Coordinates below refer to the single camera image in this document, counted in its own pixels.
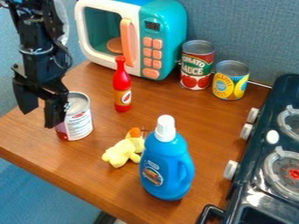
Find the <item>black stove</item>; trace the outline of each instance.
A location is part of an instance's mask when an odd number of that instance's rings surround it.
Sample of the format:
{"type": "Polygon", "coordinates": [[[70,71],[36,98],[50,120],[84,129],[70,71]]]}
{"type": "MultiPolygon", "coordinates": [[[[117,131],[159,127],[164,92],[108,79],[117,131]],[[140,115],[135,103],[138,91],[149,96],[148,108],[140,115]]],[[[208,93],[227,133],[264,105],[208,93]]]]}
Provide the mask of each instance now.
{"type": "Polygon", "coordinates": [[[229,161],[226,210],[207,205],[197,223],[299,223],[299,75],[278,78],[260,110],[252,108],[240,137],[247,148],[229,161]]]}

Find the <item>microwave keypad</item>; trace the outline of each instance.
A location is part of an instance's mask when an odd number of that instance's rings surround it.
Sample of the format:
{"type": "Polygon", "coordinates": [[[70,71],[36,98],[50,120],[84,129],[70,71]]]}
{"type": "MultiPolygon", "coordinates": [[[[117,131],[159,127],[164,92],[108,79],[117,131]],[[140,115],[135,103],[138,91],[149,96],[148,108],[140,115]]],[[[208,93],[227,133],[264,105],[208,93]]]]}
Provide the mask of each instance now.
{"type": "Polygon", "coordinates": [[[143,64],[147,67],[151,67],[153,60],[149,58],[144,58],[143,59],[143,64]]]}
{"type": "Polygon", "coordinates": [[[151,47],[152,46],[152,42],[153,42],[152,38],[143,38],[143,45],[144,46],[151,47]]]}
{"type": "Polygon", "coordinates": [[[143,55],[145,57],[151,58],[152,52],[153,52],[153,50],[151,50],[150,48],[147,48],[147,47],[143,48],[143,55]]]}
{"type": "Polygon", "coordinates": [[[163,47],[163,41],[161,39],[157,39],[157,38],[154,39],[153,47],[154,47],[154,49],[161,50],[163,47]]]}
{"type": "Polygon", "coordinates": [[[162,48],[163,41],[161,39],[143,38],[143,64],[147,67],[143,69],[144,76],[151,79],[157,79],[159,77],[160,73],[157,70],[162,67],[162,48]]]}

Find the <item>tin can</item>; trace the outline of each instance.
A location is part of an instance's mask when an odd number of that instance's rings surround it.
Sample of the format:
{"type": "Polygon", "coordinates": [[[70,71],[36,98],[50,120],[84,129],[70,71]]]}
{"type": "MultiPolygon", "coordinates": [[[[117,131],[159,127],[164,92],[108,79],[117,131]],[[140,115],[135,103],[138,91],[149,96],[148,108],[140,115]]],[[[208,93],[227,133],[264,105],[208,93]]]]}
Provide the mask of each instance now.
{"type": "Polygon", "coordinates": [[[210,84],[215,48],[205,40],[183,44],[181,85],[192,90],[205,89],[210,84]]]}
{"type": "Polygon", "coordinates": [[[86,94],[70,92],[67,100],[69,109],[65,121],[55,127],[57,136],[65,141],[80,140],[94,129],[90,111],[90,100],[86,94]]]}
{"type": "Polygon", "coordinates": [[[245,93],[248,79],[249,68],[243,63],[236,60],[220,61],[216,65],[212,92],[223,100],[239,100],[245,93]]]}

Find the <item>wooden table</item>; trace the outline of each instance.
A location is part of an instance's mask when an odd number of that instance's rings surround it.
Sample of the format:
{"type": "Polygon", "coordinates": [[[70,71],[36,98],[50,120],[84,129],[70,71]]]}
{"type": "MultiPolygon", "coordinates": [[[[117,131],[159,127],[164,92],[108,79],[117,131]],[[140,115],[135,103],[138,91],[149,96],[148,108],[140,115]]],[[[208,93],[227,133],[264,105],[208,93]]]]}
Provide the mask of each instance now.
{"type": "Polygon", "coordinates": [[[64,78],[70,90],[91,98],[94,132],[90,136],[60,141],[53,129],[43,128],[42,108],[28,115],[15,108],[0,120],[0,157],[127,223],[194,223],[205,204],[223,207],[230,182],[222,173],[229,159],[240,159],[246,145],[239,139],[240,130],[249,109],[262,105],[268,89],[248,85],[242,100],[222,101],[211,88],[181,88],[178,71],[159,82],[132,77],[132,109],[117,113],[113,72],[84,62],[64,78]],[[123,139],[130,128],[152,130],[162,114],[175,117],[196,168],[191,190],[180,201],[147,194],[136,164],[115,169],[101,161],[104,150],[123,139]]]}

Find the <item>microwave button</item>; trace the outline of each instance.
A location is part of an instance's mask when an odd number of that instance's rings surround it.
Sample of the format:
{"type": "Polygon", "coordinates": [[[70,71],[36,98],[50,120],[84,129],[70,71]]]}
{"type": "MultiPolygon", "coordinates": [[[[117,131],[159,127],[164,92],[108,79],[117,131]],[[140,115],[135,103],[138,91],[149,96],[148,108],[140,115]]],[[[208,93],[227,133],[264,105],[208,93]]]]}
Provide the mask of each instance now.
{"type": "Polygon", "coordinates": [[[152,53],[152,50],[150,48],[146,48],[146,47],[143,48],[143,55],[145,57],[151,58],[151,53],[152,53]]]}
{"type": "Polygon", "coordinates": [[[157,50],[161,50],[163,47],[163,41],[161,39],[155,38],[153,41],[153,47],[157,50]]]}
{"type": "Polygon", "coordinates": [[[143,45],[147,47],[152,46],[153,39],[152,38],[143,38],[143,45]]]}
{"type": "Polygon", "coordinates": [[[155,80],[159,77],[160,73],[157,70],[154,70],[154,69],[144,68],[143,69],[143,75],[145,77],[148,77],[150,79],[155,80]]]}
{"type": "Polygon", "coordinates": [[[149,59],[149,58],[144,58],[143,59],[143,64],[147,67],[151,67],[151,64],[152,64],[152,59],[149,59]]]}
{"type": "Polygon", "coordinates": [[[161,60],[156,60],[156,59],[154,59],[154,61],[153,61],[153,67],[154,67],[155,69],[160,69],[160,68],[162,67],[162,62],[161,62],[161,60]]]}
{"type": "Polygon", "coordinates": [[[155,60],[160,60],[162,58],[162,52],[161,51],[154,51],[153,52],[153,57],[155,60]]]}

